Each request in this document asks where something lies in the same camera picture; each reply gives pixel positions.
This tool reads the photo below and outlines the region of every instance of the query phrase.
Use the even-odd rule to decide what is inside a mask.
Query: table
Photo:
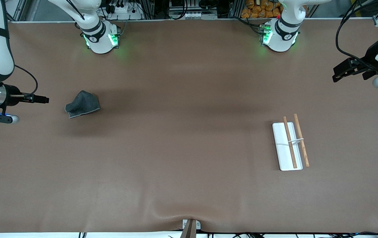
[[[0,124],[0,232],[378,232],[378,89],[333,83],[337,20],[306,20],[285,53],[238,21],[131,22],[96,55],[73,24],[9,24],[15,63],[49,104]],[[351,20],[341,47],[378,39]],[[5,81],[23,92],[32,79]],[[97,113],[68,119],[80,90]],[[297,113],[311,166],[282,172],[272,123]]]

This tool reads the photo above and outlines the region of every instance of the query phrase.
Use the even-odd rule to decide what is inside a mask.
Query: wooden stick
[[[285,116],[283,116],[283,122],[284,128],[286,129],[287,142],[289,143],[290,156],[292,157],[293,168],[296,169],[298,168],[298,166],[296,165],[295,152],[293,151],[293,145],[291,142],[292,139],[290,138],[289,125],[287,125],[287,119]]]
[[[298,115],[295,113],[293,116],[295,117],[295,125],[296,125],[296,131],[298,132],[298,136],[299,138],[303,138],[301,126],[299,125]],[[302,154],[304,155],[305,165],[309,167],[310,162],[308,161],[307,149],[305,149],[304,140],[301,140],[301,149],[302,149]]]

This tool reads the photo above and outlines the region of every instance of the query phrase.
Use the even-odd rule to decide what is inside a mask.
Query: white tray
[[[290,138],[296,139],[295,127],[293,122],[288,122]],[[287,141],[286,129],[283,122],[273,123],[274,140],[276,142],[277,156],[279,158],[280,170],[301,170],[303,169],[301,161],[301,153],[299,152],[299,146],[296,141],[293,141],[293,152],[295,152],[296,169],[293,167],[292,157],[290,156],[289,142]]]

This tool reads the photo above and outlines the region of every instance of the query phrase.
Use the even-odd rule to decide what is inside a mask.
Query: dark gray cloth
[[[88,114],[100,109],[98,99],[92,93],[80,91],[74,100],[64,107],[69,118]]]

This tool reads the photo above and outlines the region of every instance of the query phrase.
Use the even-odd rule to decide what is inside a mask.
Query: brown tabletop
[[[129,23],[96,55],[73,24],[10,24],[15,63],[49,104],[0,124],[0,232],[378,232],[378,89],[333,83],[339,20],[308,20],[285,53],[238,21]],[[352,20],[341,47],[378,39]],[[5,81],[23,92],[20,70]],[[99,112],[68,119],[80,90]],[[311,166],[282,172],[272,123],[297,113]]]

